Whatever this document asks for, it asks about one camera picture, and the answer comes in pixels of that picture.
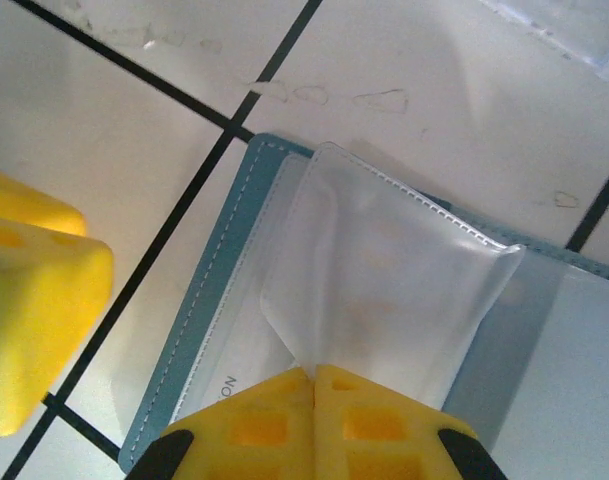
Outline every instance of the yellow block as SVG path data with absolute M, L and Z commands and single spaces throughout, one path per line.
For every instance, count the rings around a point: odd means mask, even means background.
M 315 379 L 316 480 L 461 479 L 438 437 L 464 422 L 330 365 Z
M 464 422 L 330 365 L 318 367 L 314 390 L 311 398 L 311 382 L 294 369 L 172 424 L 162 438 L 194 435 L 173 480 L 462 479 L 440 435 L 477 443 Z M 170 458 L 183 447 L 167 440 L 127 478 L 153 478 L 165 461 L 174 468 Z M 505 478 L 471 443 L 458 448 L 464 468 L 473 462 L 488 478 Z
M 73 235 L 86 234 L 80 212 L 1 173 L 0 217 Z
M 194 439 L 174 480 L 311 480 L 313 385 L 293 369 L 171 425 Z
M 112 275 L 104 243 L 0 218 L 0 436 L 21 427 L 80 345 Z

